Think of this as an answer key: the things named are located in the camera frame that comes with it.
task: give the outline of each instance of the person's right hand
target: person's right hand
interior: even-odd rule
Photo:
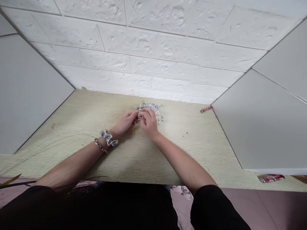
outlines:
[[[140,123],[143,133],[152,140],[159,134],[156,114],[152,109],[142,108],[139,117],[142,117]]]

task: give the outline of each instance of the light wood tabletop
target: light wood tabletop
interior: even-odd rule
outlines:
[[[75,90],[14,155],[0,155],[0,175],[40,178],[57,163],[112,128],[125,111],[146,102],[164,104],[159,131],[192,156],[221,188],[306,192],[307,185],[285,180],[261,183],[241,168],[212,110],[200,104]],[[139,124],[126,132],[86,175],[85,180],[180,185],[182,182]]]

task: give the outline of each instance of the blue scrunchie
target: blue scrunchie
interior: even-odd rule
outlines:
[[[112,134],[107,134],[108,130],[107,129],[102,129],[100,131],[100,135],[103,136],[103,138],[106,140],[106,143],[108,146],[112,145],[112,146],[116,146],[118,143],[118,140],[111,140],[111,138],[113,137]]]

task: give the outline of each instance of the bracelet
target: bracelet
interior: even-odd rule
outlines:
[[[113,147],[117,145],[118,140],[111,140],[113,137],[112,134],[107,134],[107,129],[102,129],[100,131],[100,135],[103,136],[103,138],[106,140],[106,143],[108,146],[112,145]]]
[[[97,138],[95,138],[95,144],[102,150],[102,151],[104,151],[105,153],[108,153],[102,146],[101,146],[101,144],[98,142],[98,140],[97,140]]]

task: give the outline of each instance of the white brick wall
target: white brick wall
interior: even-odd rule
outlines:
[[[211,104],[293,25],[291,0],[0,0],[75,87]]]

